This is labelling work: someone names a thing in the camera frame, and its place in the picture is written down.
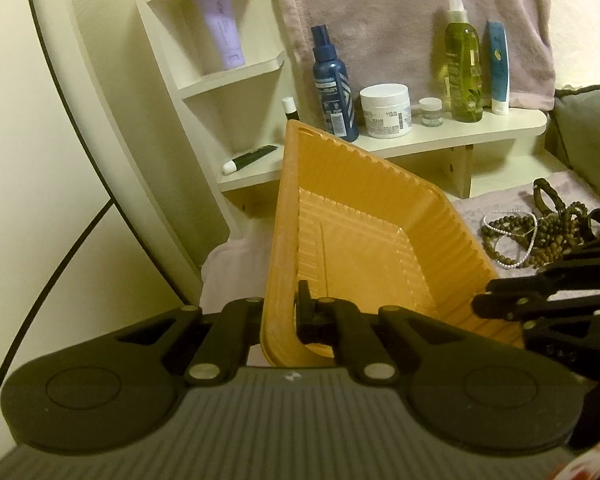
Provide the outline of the green olive spray bottle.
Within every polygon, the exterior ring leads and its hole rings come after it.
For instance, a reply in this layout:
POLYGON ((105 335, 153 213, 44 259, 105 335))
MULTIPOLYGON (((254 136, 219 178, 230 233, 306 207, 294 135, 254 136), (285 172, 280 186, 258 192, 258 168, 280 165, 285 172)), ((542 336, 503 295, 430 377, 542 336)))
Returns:
POLYGON ((452 117, 480 122, 483 113, 480 41, 469 23, 463 0, 448 0, 449 23, 444 41, 452 117))

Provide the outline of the black strap band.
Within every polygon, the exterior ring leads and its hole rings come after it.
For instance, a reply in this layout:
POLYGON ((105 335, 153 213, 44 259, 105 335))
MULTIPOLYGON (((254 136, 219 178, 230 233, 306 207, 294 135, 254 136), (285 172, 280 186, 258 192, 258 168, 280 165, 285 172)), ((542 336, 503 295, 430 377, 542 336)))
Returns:
POLYGON ((567 206, 560 198, 557 191, 550 185, 544 178, 535 179, 532 183, 532 195, 534 206, 543 217, 549 214, 562 214, 566 211, 567 206), (549 198, 553 203, 552 206, 548 206, 545 203, 545 197, 549 198))

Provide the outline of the cream corner shelf unit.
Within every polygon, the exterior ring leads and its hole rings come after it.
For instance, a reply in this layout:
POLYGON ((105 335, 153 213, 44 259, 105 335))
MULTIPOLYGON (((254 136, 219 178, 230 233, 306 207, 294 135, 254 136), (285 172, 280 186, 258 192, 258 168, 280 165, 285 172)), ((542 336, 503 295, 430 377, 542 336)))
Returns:
MULTIPOLYGON (((136 0, 152 53, 188 142, 221 212, 235 231, 263 216, 275 200, 282 168, 287 119, 282 99, 300 103, 292 60, 275 0, 232 0, 246 64, 224 70, 194 0, 136 0), (224 176, 231 158, 263 145, 277 150, 224 176)), ((451 117, 390 140, 362 133, 355 144, 376 156, 402 162, 455 198, 475 192, 474 149, 502 142, 533 146, 547 119, 540 110, 486 113, 481 122, 451 117)))

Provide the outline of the blue spray bottle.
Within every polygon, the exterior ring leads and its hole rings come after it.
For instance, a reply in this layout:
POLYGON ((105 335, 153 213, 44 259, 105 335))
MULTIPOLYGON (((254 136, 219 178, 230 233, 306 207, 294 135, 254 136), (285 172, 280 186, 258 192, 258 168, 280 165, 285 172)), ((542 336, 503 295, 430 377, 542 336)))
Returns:
POLYGON ((327 131, 340 140, 358 138, 358 123, 347 67, 338 58, 326 25, 311 27, 313 39, 313 78, 327 131))

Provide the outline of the grey cushion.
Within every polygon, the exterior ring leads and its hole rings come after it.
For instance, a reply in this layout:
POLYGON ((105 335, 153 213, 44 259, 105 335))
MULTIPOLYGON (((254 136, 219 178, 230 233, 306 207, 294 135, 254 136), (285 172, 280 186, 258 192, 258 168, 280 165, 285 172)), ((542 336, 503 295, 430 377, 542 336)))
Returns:
POLYGON ((555 91, 545 146, 600 196, 600 84, 555 91))

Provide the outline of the lavender tube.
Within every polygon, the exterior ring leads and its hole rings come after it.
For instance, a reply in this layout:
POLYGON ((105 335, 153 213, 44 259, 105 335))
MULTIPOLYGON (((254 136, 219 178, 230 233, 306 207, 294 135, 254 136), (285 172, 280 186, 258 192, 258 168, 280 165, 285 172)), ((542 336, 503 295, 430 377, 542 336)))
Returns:
POLYGON ((240 43, 232 0, 195 0, 218 49, 224 70, 246 64, 240 43))

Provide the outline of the small black white bottle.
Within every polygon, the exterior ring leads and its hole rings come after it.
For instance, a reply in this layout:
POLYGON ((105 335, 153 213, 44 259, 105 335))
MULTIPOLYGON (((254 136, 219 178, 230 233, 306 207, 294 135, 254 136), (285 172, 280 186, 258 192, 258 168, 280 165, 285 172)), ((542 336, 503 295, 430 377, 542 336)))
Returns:
POLYGON ((282 99, 285 116, 288 120, 299 120, 298 107, 292 96, 285 96, 282 99))

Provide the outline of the orange plastic tray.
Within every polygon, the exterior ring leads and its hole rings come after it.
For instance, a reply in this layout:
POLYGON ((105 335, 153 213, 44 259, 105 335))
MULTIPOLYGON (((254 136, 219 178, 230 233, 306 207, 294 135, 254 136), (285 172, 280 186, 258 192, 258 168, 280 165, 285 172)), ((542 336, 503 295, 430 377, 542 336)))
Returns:
POLYGON ((294 296, 349 300, 364 313, 404 307, 520 348, 520 328, 471 300, 498 274, 445 194, 420 177, 298 120, 286 125, 260 333, 274 366, 331 366, 297 334, 294 296))

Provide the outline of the mauve hanging towel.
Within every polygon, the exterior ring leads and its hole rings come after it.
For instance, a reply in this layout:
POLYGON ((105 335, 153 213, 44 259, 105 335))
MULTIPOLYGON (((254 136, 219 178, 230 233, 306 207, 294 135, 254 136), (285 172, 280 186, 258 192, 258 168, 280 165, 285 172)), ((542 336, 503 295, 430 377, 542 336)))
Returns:
MULTIPOLYGON (((463 0, 470 24, 488 41, 486 24, 503 23, 509 55, 509 103, 528 110, 554 106, 550 0, 463 0)), ((294 61, 301 109, 321 122, 312 75, 311 29, 324 25, 346 63, 353 92, 372 84, 406 84, 413 100, 443 96, 448 0, 277 0, 294 61)))

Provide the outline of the small green jar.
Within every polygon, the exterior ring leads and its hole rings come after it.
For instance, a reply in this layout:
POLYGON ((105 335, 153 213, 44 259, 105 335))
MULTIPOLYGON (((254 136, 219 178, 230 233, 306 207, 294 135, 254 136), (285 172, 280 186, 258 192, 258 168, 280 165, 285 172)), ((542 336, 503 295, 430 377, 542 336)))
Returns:
POLYGON ((439 127, 443 122, 443 102, 438 98, 422 98, 419 100, 422 124, 426 127, 439 127))

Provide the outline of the mauve fleece mat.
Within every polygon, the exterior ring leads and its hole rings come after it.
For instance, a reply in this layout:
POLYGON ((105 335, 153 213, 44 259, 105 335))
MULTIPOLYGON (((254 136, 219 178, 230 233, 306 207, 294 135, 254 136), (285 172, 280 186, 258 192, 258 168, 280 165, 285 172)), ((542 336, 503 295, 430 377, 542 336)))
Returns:
MULTIPOLYGON (((567 205, 585 204, 588 211, 600 208, 600 196, 572 170, 551 174, 547 181, 567 205)), ((498 260, 521 258, 528 243, 517 245, 506 232, 533 234, 544 226, 542 214, 534 210, 530 184, 493 191, 467 200, 456 200, 455 209, 469 229, 486 247, 495 248, 498 260)), ((262 220, 254 231, 240 240, 228 240, 214 248, 202 266, 201 309, 216 313, 232 300, 262 297, 265 294, 270 264, 274 220, 262 220)))

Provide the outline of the blue white tube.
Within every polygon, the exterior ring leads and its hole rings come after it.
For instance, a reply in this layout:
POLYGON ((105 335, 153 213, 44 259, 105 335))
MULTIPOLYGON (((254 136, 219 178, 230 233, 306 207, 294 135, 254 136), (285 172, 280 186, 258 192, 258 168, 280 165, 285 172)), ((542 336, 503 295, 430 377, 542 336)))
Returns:
POLYGON ((486 31, 489 36, 491 108, 494 114, 507 115, 510 70, 506 29, 501 22, 488 21, 486 31))

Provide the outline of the dark green lying tube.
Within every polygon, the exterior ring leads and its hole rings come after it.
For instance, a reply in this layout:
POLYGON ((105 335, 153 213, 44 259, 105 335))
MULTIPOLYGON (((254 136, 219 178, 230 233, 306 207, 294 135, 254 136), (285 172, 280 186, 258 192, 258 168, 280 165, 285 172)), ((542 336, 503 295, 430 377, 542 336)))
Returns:
POLYGON ((263 145, 260 148, 256 148, 255 150, 252 150, 250 152, 231 158, 227 162, 224 162, 222 166, 222 174, 224 174, 224 176, 234 174, 234 172, 244 169, 245 167, 253 164, 254 162, 257 162, 264 156, 275 152, 276 150, 277 145, 268 144, 263 145))

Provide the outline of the white cream jar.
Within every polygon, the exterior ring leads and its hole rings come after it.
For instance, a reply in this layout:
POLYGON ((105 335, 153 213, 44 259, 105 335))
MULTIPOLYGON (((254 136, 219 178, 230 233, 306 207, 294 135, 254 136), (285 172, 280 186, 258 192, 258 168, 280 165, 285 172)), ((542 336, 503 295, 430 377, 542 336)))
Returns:
POLYGON ((411 99, 405 84, 373 84, 360 91, 369 136, 393 139, 412 128, 411 99))

